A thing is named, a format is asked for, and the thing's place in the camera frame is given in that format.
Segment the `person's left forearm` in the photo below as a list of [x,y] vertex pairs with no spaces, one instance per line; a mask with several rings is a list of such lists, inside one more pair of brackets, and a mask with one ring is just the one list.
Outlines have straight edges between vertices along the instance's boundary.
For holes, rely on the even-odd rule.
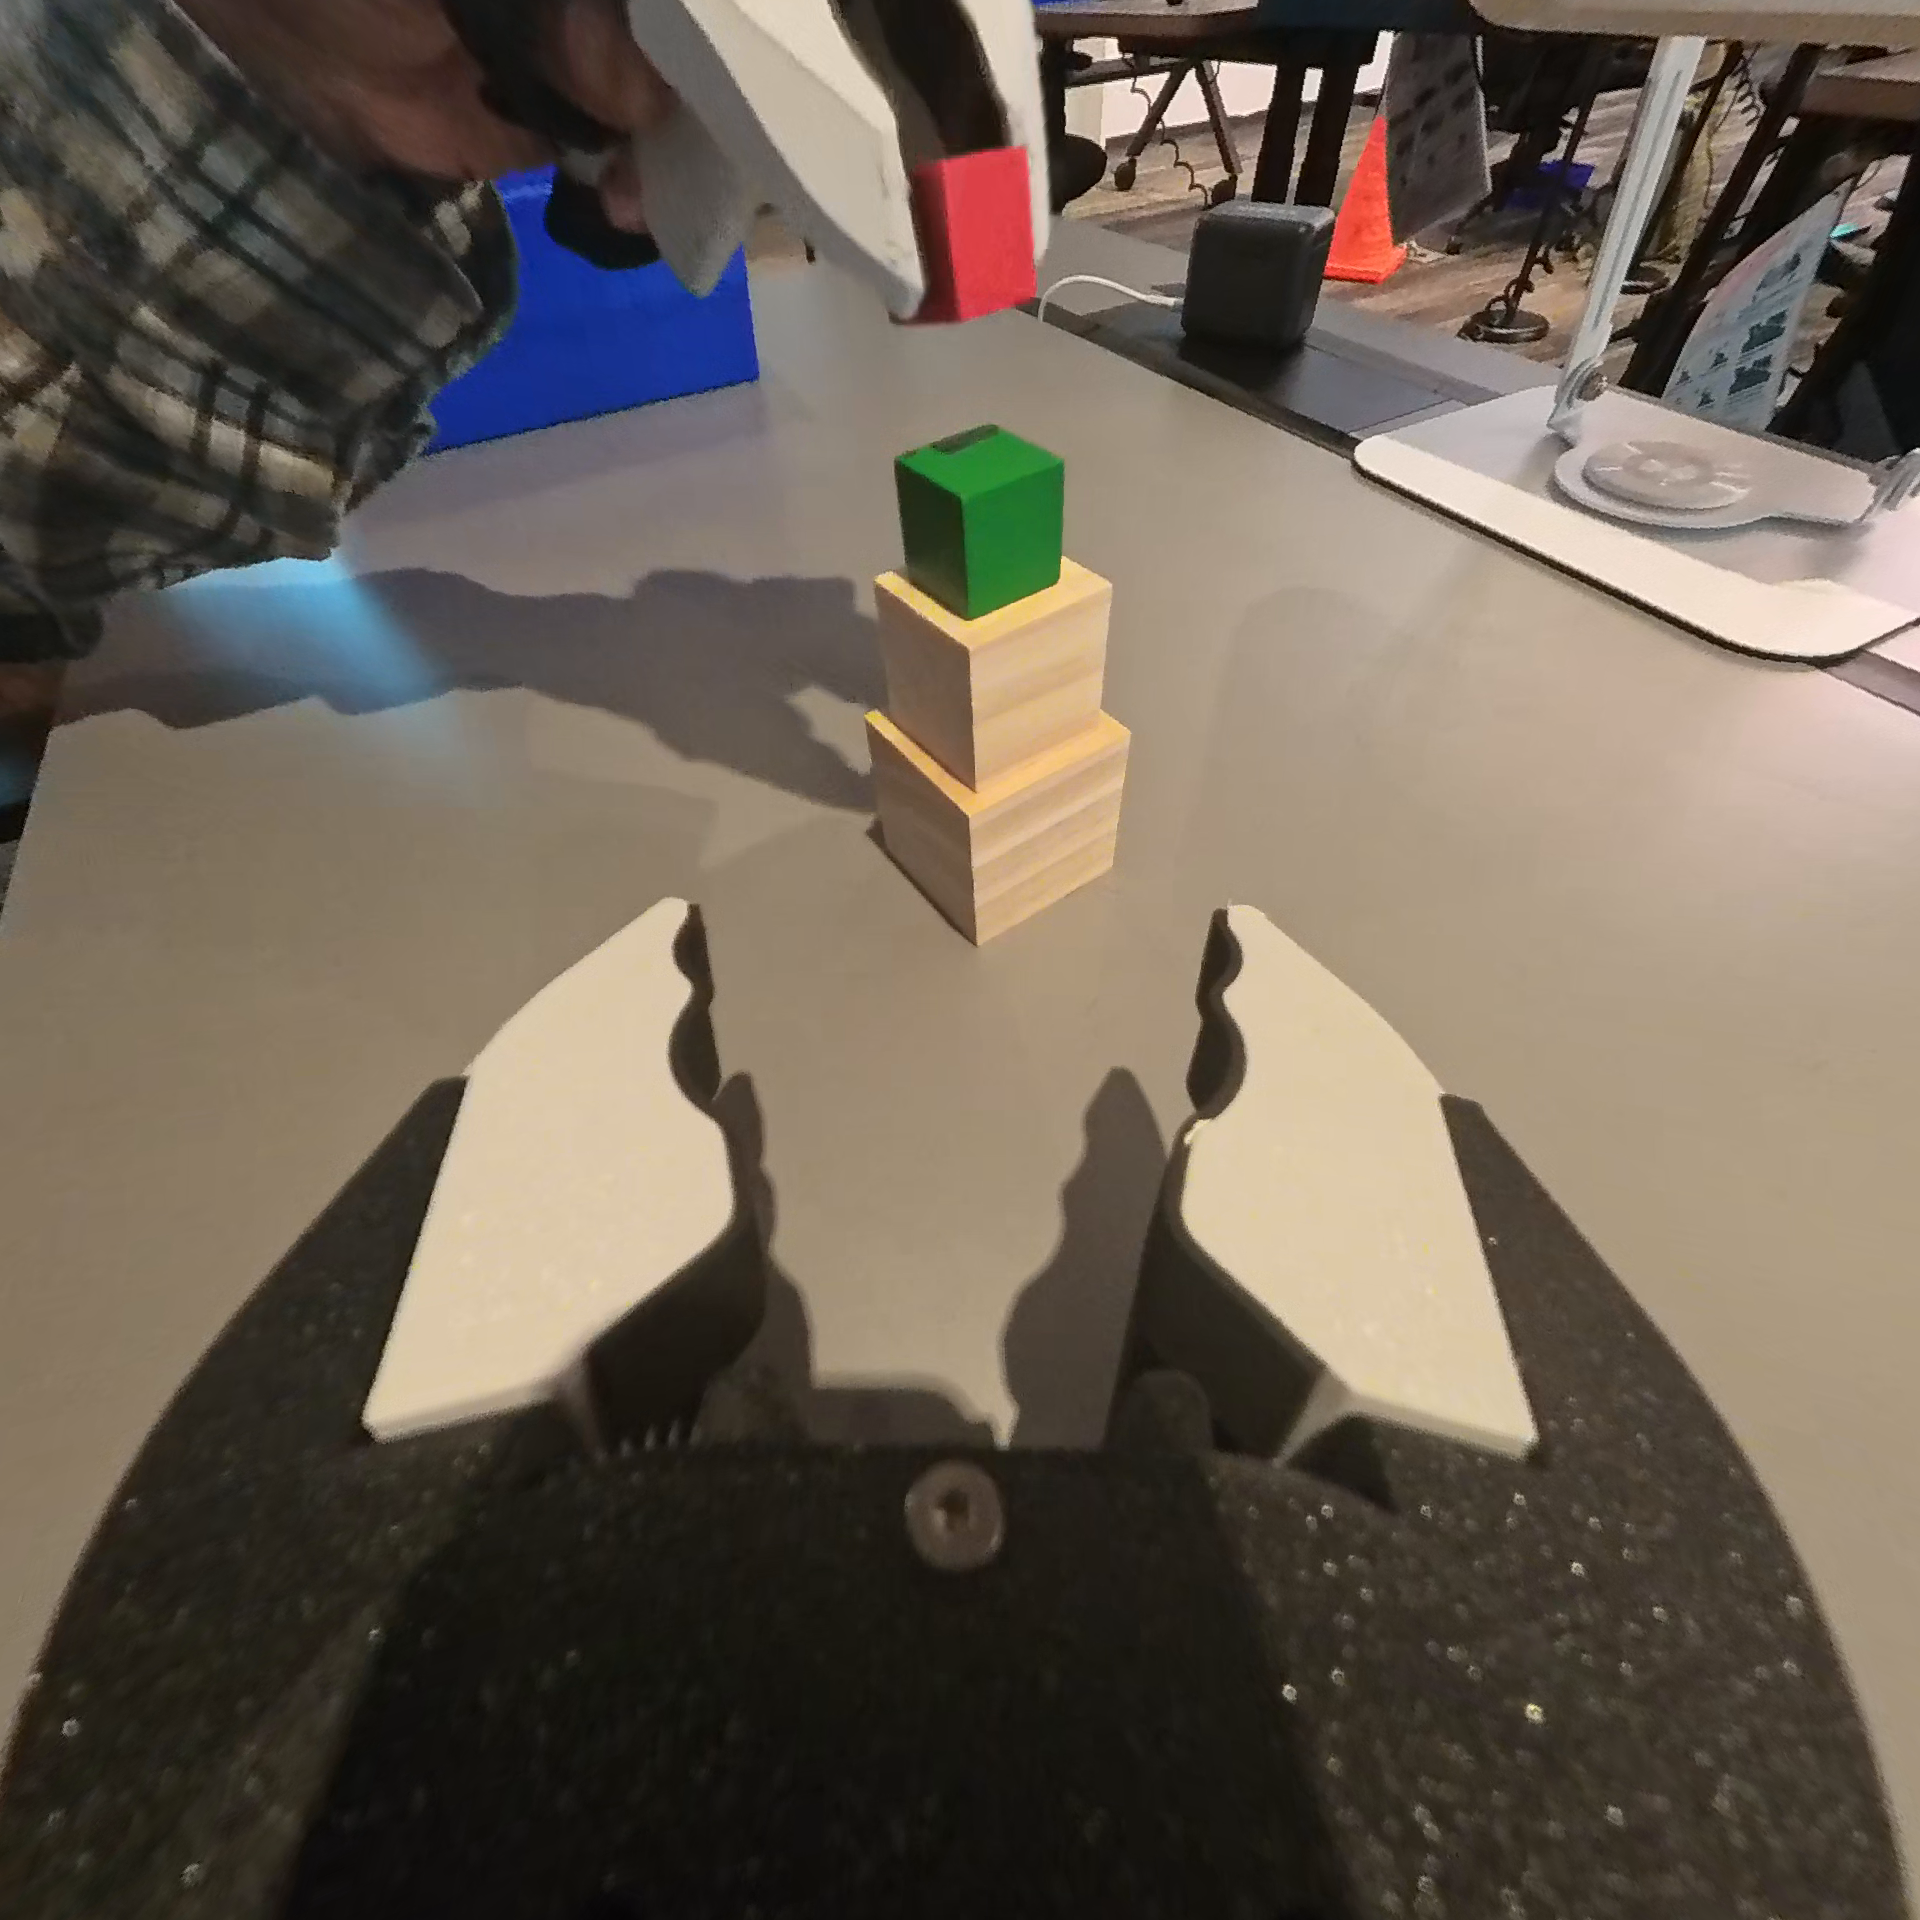
[[7,2],[2,659],[327,558],[515,291],[493,183],[351,175],[171,2]]

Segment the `black desk strip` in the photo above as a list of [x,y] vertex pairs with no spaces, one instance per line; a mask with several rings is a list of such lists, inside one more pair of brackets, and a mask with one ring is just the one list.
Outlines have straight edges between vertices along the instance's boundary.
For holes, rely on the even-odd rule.
[[1554,369],[1517,354],[1338,300],[1316,310],[1296,347],[1268,354],[1192,338],[1174,305],[1077,300],[1091,293],[1091,286],[1071,286],[1065,300],[1031,303],[1031,313],[1132,366],[1338,454],[1371,435],[1554,383]]

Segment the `small red wooden cube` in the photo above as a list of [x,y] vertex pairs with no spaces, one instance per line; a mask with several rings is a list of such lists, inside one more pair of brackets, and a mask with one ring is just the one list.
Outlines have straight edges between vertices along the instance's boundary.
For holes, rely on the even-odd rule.
[[967,323],[1036,300],[1038,239],[1024,148],[916,166],[909,207],[923,266],[913,323]]

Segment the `large pale wooden cube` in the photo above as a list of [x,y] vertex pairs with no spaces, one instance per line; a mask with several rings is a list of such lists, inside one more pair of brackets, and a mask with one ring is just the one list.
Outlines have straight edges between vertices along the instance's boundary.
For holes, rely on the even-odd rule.
[[1104,712],[983,788],[883,712],[866,715],[866,746],[883,849],[978,947],[1114,867],[1132,733]]

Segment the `orange traffic cone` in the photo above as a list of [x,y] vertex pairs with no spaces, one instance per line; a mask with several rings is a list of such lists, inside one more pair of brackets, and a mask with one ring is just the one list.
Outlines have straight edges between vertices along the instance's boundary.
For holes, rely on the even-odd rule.
[[1385,121],[1378,113],[1334,211],[1322,278],[1381,286],[1403,266],[1403,254],[1408,247],[1394,239],[1390,207]]

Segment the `medium pale wooden cube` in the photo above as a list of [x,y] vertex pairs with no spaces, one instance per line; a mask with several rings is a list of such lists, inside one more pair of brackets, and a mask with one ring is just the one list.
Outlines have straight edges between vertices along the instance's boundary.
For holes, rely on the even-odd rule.
[[1100,718],[1114,586],[1065,558],[1058,578],[967,619],[899,573],[872,583],[884,715],[938,768],[988,788]]

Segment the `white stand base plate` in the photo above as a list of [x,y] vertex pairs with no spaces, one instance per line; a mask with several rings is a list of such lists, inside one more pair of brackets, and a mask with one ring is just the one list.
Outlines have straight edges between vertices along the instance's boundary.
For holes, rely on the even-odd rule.
[[1364,481],[1735,653],[1836,664],[1917,625],[1917,454],[1877,469],[1648,395],[1548,388],[1356,443]]

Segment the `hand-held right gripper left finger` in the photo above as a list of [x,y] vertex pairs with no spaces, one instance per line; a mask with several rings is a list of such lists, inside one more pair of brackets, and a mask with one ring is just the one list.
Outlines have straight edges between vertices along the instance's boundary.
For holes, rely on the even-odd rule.
[[665,898],[484,1045],[363,1403],[371,1440],[537,1403],[596,1450],[692,1426],[769,1297],[710,1002],[704,918]]

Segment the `white tablet stand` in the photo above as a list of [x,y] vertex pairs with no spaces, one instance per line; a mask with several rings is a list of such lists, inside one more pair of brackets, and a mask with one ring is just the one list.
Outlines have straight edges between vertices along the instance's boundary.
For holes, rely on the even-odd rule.
[[[1795,55],[1807,69],[1812,69],[1819,67],[1823,49],[1828,45],[1800,41]],[[1621,175],[1615,179],[1615,207],[1597,248],[1591,293],[1582,310],[1566,369],[1561,372],[1561,383],[1554,391],[1546,424],[1548,435],[1554,435],[1566,447],[1554,477],[1558,482],[1572,482],[1572,493],[1591,500],[1591,507],[1644,524],[1693,524],[1705,532],[1706,524],[1755,524],[1761,519],[1782,519],[1787,524],[1815,524],[1823,532],[1862,532],[1877,515],[1888,515],[1915,500],[1915,451],[1898,457],[1895,463],[1875,469],[1871,494],[1867,494],[1867,504],[1856,515],[1812,509],[1810,500],[1795,504],[1787,499],[1790,481],[1784,481],[1787,454],[1777,454],[1743,474],[1735,485],[1735,494],[1712,509],[1680,509],[1675,504],[1655,507],[1621,493],[1597,489],[1587,481],[1587,465],[1594,457],[1577,451],[1582,433],[1604,391],[1603,357],[1615,337],[1615,310],[1622,293],[1625,272],[1637,260],[1651,213],[1663,194],[1670,145],[1676,139],[1676,122],[1683,118],[1702,51],[1702,37],[1665,37],[1655,41],[1655,55],[1640,90],[1640,109],[1622,145]]]

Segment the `blue plastic bin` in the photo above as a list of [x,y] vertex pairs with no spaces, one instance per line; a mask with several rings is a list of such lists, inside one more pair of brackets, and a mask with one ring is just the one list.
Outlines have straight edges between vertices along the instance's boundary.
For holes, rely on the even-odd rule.
[[500,341],[432,403],[426,454],[624,415],[758,379],[748,254],[692,296],[665,263],[603,272],[544,229],[552,170],[498,191],[518,252],[518,303]]

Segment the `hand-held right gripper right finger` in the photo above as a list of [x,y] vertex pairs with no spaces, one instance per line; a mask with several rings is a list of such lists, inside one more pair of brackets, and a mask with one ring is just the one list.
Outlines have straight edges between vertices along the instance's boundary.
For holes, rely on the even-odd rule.
[[1140,1266],[1140,1359],[1228,1446],[1302,1460],[1338,1428],[1526,1457],[1540,1428],[1443,1089],[1260,909],[1211,912],[1192,1117]]

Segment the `dark grey cube device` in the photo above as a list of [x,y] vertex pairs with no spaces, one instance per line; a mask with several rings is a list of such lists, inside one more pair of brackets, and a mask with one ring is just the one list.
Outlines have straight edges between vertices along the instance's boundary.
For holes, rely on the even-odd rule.
[[1181,337],[1290,354],[1302,347],[1333,252],[1322,205],[1224,200],[1200,213],[1181,287]]

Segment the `printed display card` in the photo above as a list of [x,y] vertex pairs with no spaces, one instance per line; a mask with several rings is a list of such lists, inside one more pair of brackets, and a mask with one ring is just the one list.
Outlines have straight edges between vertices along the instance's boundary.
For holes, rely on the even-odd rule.
[[1766,433],[1848,191],[1838,183],[1722,276],[1667,372],[1667,409],[1748,435]]

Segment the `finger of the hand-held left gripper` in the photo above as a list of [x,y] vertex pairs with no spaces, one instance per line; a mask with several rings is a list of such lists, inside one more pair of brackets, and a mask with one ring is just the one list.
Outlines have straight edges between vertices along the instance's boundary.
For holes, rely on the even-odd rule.
[[907,169],[1019,148],[1031,252],[1049,239],[1048,83],[1031,2],[899,2]]
[[634,136],[650,239],[707,296],[770,207],[899,323],[926,286],[893,109],[830,2],[629,2],[669,106]]

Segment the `green wooden cube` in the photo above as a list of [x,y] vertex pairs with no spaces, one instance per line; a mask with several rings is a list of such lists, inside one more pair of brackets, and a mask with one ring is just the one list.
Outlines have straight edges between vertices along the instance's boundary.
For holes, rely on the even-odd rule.
[[1054,587],[1065,561],[1065,463],[997,424],[893,459],[902,576],[983,619]]

